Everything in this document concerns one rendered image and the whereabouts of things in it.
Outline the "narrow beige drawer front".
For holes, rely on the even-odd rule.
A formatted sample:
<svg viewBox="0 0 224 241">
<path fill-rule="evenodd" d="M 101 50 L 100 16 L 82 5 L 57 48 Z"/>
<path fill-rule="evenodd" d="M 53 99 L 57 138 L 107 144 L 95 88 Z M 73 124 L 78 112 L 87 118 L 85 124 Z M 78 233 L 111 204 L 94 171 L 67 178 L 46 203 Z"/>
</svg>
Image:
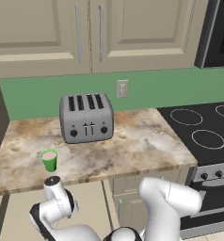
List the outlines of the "narrow beige drawer front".
<svg viewBox="0 0 224 241">
<path fill-rule="evenodd" d="M 170 170 L 151 170 L 148 173 L 142 173 L 133 176 L 124 176 L 114 178 L 109 181 L 111 191 L 115 195 L 136 192 L 137 186 L 144 177 L 155 177 L 178 184 L 184 184 L 189 167 L 182 167 Z"/>
</svg>

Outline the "green smoothie cup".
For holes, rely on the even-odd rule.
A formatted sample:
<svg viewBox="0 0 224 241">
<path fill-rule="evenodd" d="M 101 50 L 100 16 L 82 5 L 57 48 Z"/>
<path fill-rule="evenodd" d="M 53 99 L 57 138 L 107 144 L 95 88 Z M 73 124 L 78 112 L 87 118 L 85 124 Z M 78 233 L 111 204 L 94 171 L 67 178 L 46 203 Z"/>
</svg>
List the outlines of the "green smoothie cup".
<svg viewBox="0 0 224 241">
<path fill-rule="evenodd" d="M 47 171 L 53 172 L 56 170 L 56 163 L 57 163 L 57 151 L 56 150 L 54 150 L 54 149 L 44 150 L 40 154 L 40 159 Z"/>
</svg>

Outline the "wide beige drawer front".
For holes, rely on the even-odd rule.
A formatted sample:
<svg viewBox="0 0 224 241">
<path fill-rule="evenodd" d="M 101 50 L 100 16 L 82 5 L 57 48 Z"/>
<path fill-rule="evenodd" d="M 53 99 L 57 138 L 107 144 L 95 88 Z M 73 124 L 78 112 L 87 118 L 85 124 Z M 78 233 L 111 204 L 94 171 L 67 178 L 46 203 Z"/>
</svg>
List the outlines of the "wide beige drawer front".
<svg viewBox="0 0 224 241">
<path fill-rule="evenodd" d="M 72 218 L 59 220 L 53 227 L 61 229 L 75 224 L 86 224 L 103 239 L 111 232 L 111 227 L 102 184 L 93 182 L 70 185 L 67 189 L 78 201 L 79 213 Z M 42 190 L 12 194 L 8 201 L 0 241 L 42 241 L 43 238 L 30 223 L 28 212 L 34 203 L 43 200 Z"/>
</svg>

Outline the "silver four-slot toaster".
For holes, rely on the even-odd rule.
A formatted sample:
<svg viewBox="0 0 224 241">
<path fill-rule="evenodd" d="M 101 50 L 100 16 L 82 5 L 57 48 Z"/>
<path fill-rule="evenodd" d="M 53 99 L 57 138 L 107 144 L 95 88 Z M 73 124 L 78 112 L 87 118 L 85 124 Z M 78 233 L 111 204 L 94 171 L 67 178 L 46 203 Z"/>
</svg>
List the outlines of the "silver four-slot toaster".
<svg viewBox="0 0 224 241">
<path fill-rule="evenodd" d="M 59 120 L 68 144 L 102 141 L 114 135 L 114 111 L 105 93 L 63 96 Z"/>
</svg>

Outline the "beige lower cupboard door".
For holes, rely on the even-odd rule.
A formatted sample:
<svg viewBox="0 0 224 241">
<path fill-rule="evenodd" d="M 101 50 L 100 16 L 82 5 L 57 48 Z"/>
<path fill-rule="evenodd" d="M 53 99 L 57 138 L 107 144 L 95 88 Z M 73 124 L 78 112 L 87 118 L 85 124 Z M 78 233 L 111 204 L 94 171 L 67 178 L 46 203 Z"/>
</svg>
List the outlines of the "beige lower cupboard door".
<svg viewBox="0 0 224 241">
<path fill-rule="evenodd" d="M 142 199 L 134 193 L 127 193 L 121 195 L 114 195 L 113 200 L 115 208 L 119 211 L 118 200 L 122 200 L 120 226 L 132 227 L 139 233 L 143 231 L 147 226 L 148 221 L 148 209 Z"/>
</svg>

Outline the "beige cupboard door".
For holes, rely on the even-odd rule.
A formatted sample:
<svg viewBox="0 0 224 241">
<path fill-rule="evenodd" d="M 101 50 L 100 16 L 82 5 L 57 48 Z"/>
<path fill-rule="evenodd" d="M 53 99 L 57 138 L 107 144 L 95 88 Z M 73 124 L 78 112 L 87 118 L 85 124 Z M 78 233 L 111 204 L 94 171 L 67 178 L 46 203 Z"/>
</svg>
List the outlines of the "beige cupboard door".
<svg viewBox="0 0 224 241">
<path fill-rule="evenodd" d="M 88 0 L 91 71 L 191 68 L 209 0 Z M 104 6 L 104 62 L 100 12 Z"/>
<path fill-rule="evenodd" d="M 74 5 L 80 8 L 81 64 Z M 88 72 L 88 0 L 0 0 L 0 79 Z"/>
<path fill-rule="evenodd" d="M 147 226 L 148 221 L 148 209 L 142 199 L 134 193 L 127 193 L 121 195 L 114 195 L 113 200 L 115 208 L 119 211 L 118 200 L 122 200 L 120 226 L 132 227 L 139 233 L 143 231 Z"/>
</svg>

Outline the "black hob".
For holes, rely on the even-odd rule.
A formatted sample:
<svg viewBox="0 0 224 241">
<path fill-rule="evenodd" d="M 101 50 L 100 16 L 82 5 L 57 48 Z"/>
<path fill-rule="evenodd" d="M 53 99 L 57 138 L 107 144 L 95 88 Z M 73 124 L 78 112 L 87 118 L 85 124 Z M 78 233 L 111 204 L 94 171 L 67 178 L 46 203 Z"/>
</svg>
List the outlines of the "black hob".
<svg viewBox="0 0 224 241">
<path fill-rule="evenodd" d="M 199 166 L 224 163 L 224 102 L 161 107 L 158 111 Z"/>
</svg>

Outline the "beige upper cupboard door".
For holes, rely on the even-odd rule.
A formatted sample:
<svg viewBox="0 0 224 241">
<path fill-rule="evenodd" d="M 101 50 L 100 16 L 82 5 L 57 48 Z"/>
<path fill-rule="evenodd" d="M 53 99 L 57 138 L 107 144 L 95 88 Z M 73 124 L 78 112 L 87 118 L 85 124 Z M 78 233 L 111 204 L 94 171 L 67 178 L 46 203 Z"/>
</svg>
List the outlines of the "beige upper cupboard door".
<svg viewBox="0 0 224 241">
<path fill-rule="evenodd" d="M 209 0 L 88 0 L 91 71 L 191 68 Z M 100 12 L 104 6 L 104 62 Z"/>
<path fill-rule="evenodd" d="M 74 5 L 80 8 L 81 64 Z M 88 0 L 0 0 L 0 79 L 88 72 Z"/>
</svg>

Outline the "black oven door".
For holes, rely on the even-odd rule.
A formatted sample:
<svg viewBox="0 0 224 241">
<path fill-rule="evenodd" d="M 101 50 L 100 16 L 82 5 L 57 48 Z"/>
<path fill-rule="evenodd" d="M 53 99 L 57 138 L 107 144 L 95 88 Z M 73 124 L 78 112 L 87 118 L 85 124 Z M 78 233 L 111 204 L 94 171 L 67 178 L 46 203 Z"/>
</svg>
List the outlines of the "black oven door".
<svg viewBox="0 0 224 241">
<path fill-rule="evenodd" d="M 203 225 L 224 221 L 224 185 L 203 186 L 202 182 L 191 183 L 192 188 L 200 192 L 202 206 L 194 216 L 181 218 L 181 229 L 187 230 Z"/>
</svg>

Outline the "black microwave oven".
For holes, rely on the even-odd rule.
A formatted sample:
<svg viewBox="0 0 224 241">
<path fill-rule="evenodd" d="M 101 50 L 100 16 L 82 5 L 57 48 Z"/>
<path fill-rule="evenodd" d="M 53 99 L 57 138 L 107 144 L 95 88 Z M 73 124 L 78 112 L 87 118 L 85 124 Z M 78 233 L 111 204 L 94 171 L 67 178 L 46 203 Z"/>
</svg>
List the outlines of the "black microwave oven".
<svg viewBox="0 0 224 241">
<path fill-rule="evenodd" d="M 195 66 L 224 67 L 224 0 L 209 0 Z"/>
</svg>

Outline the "white wall outlet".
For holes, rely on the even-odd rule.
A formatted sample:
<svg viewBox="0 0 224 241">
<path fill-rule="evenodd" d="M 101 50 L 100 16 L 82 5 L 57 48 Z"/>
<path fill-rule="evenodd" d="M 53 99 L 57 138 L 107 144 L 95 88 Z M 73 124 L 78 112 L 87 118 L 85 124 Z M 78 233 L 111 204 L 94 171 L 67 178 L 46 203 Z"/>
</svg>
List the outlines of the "white wall outlet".
<svg viewBox="0 0 224 241">
<path fill-rule="evenodd" d="M 128 95 L 128 80 L 119 80 L 117 82 L 117 97 L 126 98 Z"/>
</svg>

